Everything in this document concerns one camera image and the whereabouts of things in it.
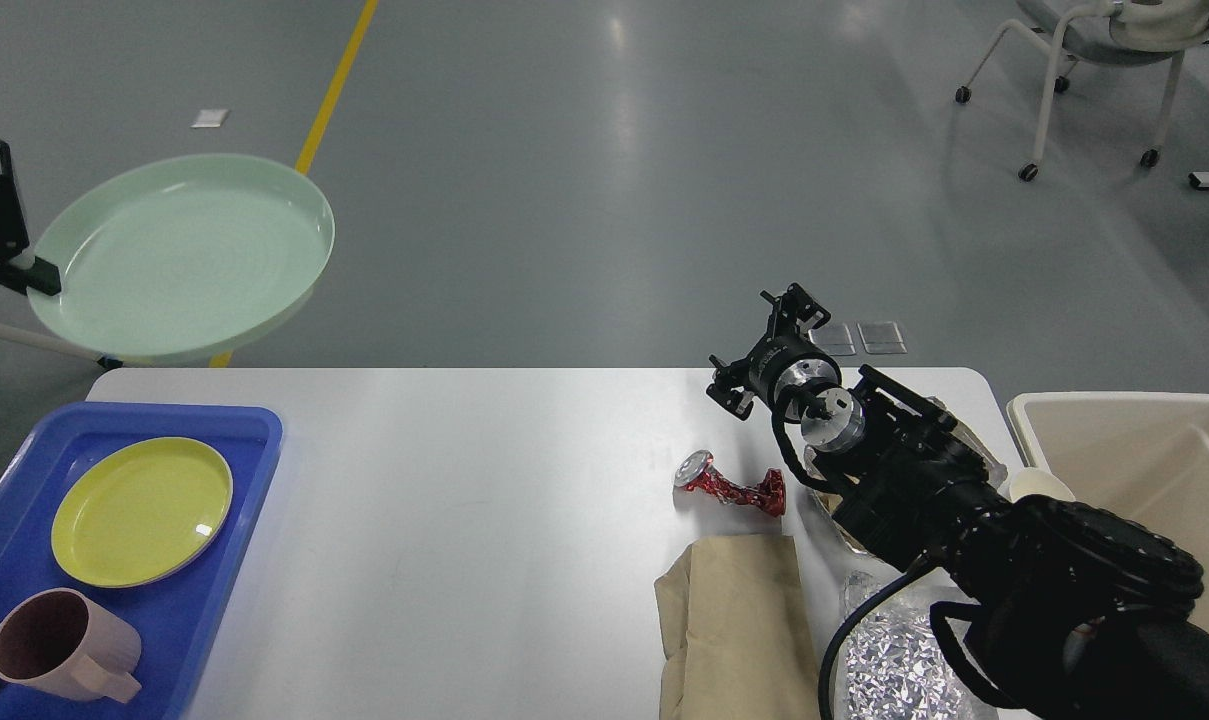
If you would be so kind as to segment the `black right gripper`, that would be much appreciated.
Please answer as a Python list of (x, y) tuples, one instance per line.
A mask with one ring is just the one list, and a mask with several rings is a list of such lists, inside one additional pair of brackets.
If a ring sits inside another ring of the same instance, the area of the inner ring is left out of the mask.
[(768, 302), (770, 314), (750, 355), (731, 362), (708, 356), (715, 372), (706, 396), (736, 419), (750, 419), (756, 396), (776, 405), (786, 387), (827, 383), (827, 355), (814, 346), (812, 332), (831, 323), (831, 310), (799, 283), (788, 284), (779, 295), (760, 290), (760, 300)]

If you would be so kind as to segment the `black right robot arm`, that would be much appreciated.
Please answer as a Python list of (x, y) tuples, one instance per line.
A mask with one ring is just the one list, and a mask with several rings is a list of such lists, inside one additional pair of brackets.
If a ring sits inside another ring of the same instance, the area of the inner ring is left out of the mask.
[(1011, 501), (993, 461), (950, 411), (873, 366), (843, 387), (810, 333), (831, 314), (791, 284), (745, 358), (713, 360), (706, 388), (727, 413), (767, 407), (796, 480), (838, 498), (834, 523), (899, 573), (841, 621), (818, 670), (833, 714), (834, 664), (860, 621), (943, 569), (968, 603), (929, 625), (976, 698), (1043, 719), (1209, 719), (1209, 634), (1190, 621), (1203, 568), (1172, 539), (1051, 497)]

